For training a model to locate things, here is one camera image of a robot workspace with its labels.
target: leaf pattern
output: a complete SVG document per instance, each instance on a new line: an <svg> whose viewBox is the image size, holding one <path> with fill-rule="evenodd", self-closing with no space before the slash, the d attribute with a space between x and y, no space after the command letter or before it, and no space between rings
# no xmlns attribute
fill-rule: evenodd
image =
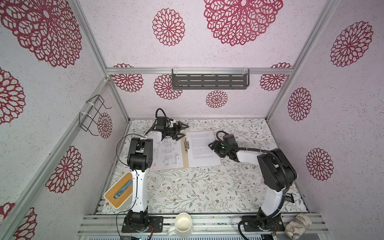
<svg viewBox="0 0 384 240"><path fill-rule="evenodd" d="M189 125L187 131L212 129L234 134L239 146L262 149L276 148L275 140L264 119L207 119L180 120ZM129 133L144 134L153 120L133 120ZM129 151L130 135L124 142L120 159L124 162ZM112 183L130 169L118 162ZM147 194L150 213L212 213L257 212L265 199L267 186L260 167L237 163L228 157L220 166L192 167L188 169L161 170L148 174ZM283 212L307 212L304 202L293 184L288 191L295 203L285 202ZM103 214L116 214L110 204L103 207Z"/></svg>

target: large red flower motif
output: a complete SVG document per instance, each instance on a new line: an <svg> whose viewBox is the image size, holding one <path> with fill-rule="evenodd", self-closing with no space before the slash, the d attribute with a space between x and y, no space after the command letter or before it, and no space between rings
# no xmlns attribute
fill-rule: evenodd
<svg viewBox="0 0 384 240"><path fill-rule="evenodd" d="M102 113L97 121L100 136L108 138L112 133L112 120L108 113Z"/></svg>
<svg viewBox="0 0 384 240"><path fill-rule="evenodd" d="M324 149L314 148L307 155L307 168L318 180L327 180L333 173L333 161Z"/></svg>
<svg viewBox="0 0 384 240"><path fill-rule="evenodd" d="M50 192L64 193L68 191L79 179L83 167L82 161L79 150L70 146L67 154L61 159L45 186Z"/></svg>
<svg viewBox="0 0 384 240"><path fill-rule="evenodd" d="M228 96L224 91L214 90L205 98L205 102L211 108L220 108L226 104Z"/></svg>
<svg viewBox="0 0 384 240"><path fill-rule="evenodd" d="M0 68L0 125L18 118L25 106L25 95L19 81Z"/></svg>
<svg viewBox="0 0 384 240"><path fill-rule="evenodd" d="M29 209L28 215L24 217L22 224L17 228L15 234L13 235L13 240L31 240L35 235L35 230L37 227L36 221L37 214L35 213L35 208L31 207Z"/></svg>
<svg viewBox="0 0 384 240"><path fill-rule="evenodd" d="M157 95L168 100L178 98L183 92L183 90L173 89L172 76L169 74L158 76L155 79L153 87L155 88Z"/></svg>
<svg viewBox="0 0 384 240"><path fill-rule="evenodd" d="M156 38L165 46L174 46L184 37L184 22L180 14L173 9L163 8L152 21Z"/></svg>
<svg viewBox="0 0 384 240"><path fill-rule="evenodd" d="M115 68L133 68L129 64L119 63ZM116 86L127 92L136 92L143 87L143 78L141 74L118 74L112 75L113 82Z"/></svg>
<svg viewBox="0 0 384 240"><path fill-rule="evenodd" d="M80 29L66 0L0 0L0 16L37 59L66 68L80 58Z"/></svg>
<svg viewBox="0 0 384 240"><path fill-rule="evenodd" d="M372 26L368 22L355 22L344 29L331 48L331 61L338 67L348 66L361 58L372 41Z"/></svg>
<svg viewBox="0 0 384 240"><path fill-rule="evenodd" d="M208 29L221 43L244 45L276 20L283 0L204 0Z"/></svg>
<svg viewBox="0 0 384 240"><path fill-rule="evenodd" d="M14 205L15 203L7 202L0 207L0 224L4 221L5 217L8 215Z"/></svg>
<svg viewBox="0 0 384 240"><path fill-rule="evenodd" d="M289 116L295 121L303 120L311 109L311 95L305 88L298 88L288 100Z"/></svg>
<svg viewBox="0 0 384 240"><path fill-rule="evenodd" d="M290 68L289 63L278 63L272 65L273 68ZM263 74L260 79L260 86L268 91L279 89L287 75L284 74Z"/></svg>

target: paper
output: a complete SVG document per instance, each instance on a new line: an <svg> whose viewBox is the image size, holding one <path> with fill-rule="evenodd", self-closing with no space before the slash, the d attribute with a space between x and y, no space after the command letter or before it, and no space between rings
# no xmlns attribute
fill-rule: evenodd
<svg viewBox="0 0 384 240"><path fill-rule="evenodd" d="M183 167L180 141L165 138L153 143L151 170L164 170Z"/></svg>
<svg viewBox="0 0 384 240"><path fill-rule="evenodd" d="M187 132L186 137L189 142L189 167L221 165L219 156L208 147L215 140L213 131Z"/></svg>

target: white mug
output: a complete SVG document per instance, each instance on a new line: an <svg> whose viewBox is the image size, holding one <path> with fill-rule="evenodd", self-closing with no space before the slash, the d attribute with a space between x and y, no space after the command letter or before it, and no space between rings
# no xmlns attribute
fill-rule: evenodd
<svg viewBox="0 0 384 240"><path fill-rule="evenodd" d="M192 218L189 214L183 212L177 215L175 225L170 227L167 235L177 234L181 238L189 237L192 233Z"/></svg>

